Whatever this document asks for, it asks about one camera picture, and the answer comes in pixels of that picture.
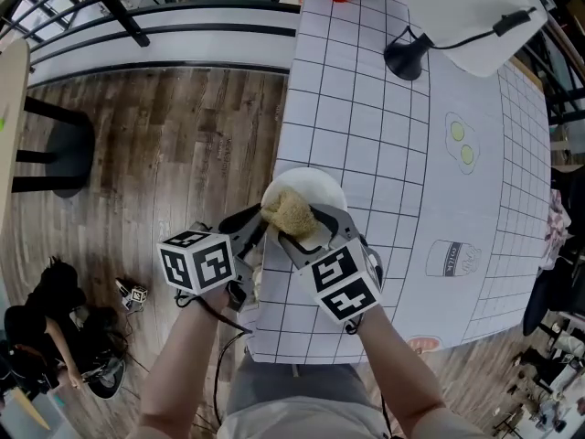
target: grid pattern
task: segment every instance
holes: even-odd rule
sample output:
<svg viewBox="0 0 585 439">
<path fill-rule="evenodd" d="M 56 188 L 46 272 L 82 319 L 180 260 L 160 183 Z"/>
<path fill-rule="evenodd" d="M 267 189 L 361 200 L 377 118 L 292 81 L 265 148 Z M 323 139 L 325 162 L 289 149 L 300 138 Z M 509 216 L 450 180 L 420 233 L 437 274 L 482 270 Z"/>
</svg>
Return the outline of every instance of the grid pattern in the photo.
<svg viewBox="0 0 585 439">
<path fill-rule="evenodd" d="M 276 177 L 316 167 L 341 185 L 357 228 L 383 261 L 382 305 L 390 319 L 418 226 L 429 131 L 428 59 L 422 76 L 406 82 L 382 56 L 408 23 L 403 0 L 304 0 L 274 168 Z M 319 309 L 292 271 L 267 239 L 260 304 L 239 318 L 254 329 L 254 359 L 365 361 L 359 337 Z"/>
<path fill-rule="evenodd" d="M 504 122 L 500 213 L 482 292 L 463 342 L 520 323 L 545 249 L 550 143 L 544 95 L 509 62 L 498 79 Z"/>
</svg>

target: gray shorts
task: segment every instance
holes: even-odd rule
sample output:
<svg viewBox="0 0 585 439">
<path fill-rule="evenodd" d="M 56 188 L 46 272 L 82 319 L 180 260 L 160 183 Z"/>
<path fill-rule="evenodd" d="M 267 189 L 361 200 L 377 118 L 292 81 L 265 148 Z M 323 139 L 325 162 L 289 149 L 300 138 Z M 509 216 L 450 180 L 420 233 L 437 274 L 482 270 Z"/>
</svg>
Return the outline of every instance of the gray shorts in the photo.
<svg viewBox="0 0 585 439">
<path fill-rule="evenodd" d="M 313 397 L 372 407 L 366 388 L 349 364 L 297 365 L 254 362 L 249 353 L 231 382 L 227 414 L 289 397 Z"/>
</svg>

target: white plate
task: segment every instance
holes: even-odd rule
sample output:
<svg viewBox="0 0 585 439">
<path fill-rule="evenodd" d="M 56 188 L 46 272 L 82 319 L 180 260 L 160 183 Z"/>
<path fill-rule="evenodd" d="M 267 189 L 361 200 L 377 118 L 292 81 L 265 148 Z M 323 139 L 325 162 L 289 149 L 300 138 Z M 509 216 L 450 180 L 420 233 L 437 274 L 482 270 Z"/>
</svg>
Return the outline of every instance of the white plate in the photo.
<svg viewBox="0 0 585 439">
<path fill-rule="evenodd" d="M 273 202 L 285 187 L 294 189 L 307 203 L 331 205 L 347 211 L 347 200 L 343 189 L 327 173 L 312 167 L 296 167 L 276 177 L 266 188 L 261 205 Z M 270 238 L 280 246 L 275 229 L 268 228 Z M 321 229 L 310 238 L 299 243 L 305 249 L 314 249 L 331 239 L 331 232 L 322 224 Z"/>
</svg>

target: white lamp shade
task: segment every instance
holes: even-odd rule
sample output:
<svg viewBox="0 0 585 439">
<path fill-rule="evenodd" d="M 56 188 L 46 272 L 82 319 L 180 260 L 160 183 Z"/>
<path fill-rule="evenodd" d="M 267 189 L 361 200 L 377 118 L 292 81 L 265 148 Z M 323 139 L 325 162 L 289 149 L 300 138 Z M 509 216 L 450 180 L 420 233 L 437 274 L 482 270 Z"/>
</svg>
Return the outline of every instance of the white lamp shade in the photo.
<svg viewBox="0 0 585 439">
<path fill-rule="evenodd" d="M 493 34 L 443 51 L 459 68 L 480 77 L 495 73 L 547 21 L 546 10 L 539 0 L 406 0 L 406 3 L 410 23 L 420 27 L 435 46 L 450 46 L 491 30 L 503 15 L 536 8 L 529 22 L 501 37 Z"/>
</svg>

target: sponge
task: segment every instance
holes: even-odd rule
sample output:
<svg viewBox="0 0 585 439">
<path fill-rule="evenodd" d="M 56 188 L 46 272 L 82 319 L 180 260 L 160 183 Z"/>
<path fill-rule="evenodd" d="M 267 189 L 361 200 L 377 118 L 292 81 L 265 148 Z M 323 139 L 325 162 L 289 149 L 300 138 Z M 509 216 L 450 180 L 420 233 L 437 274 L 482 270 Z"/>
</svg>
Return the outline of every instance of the sponge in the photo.
<svg viewBox="0 0 585 439">
<path fill-rule="evenodd" d="M 278 230 L 301 241 L 319 230 L 319 222 L 304 198 L 290 187 L 285 187 L 278 197 L 261 209 L 262 217 Z"/>
</svg>

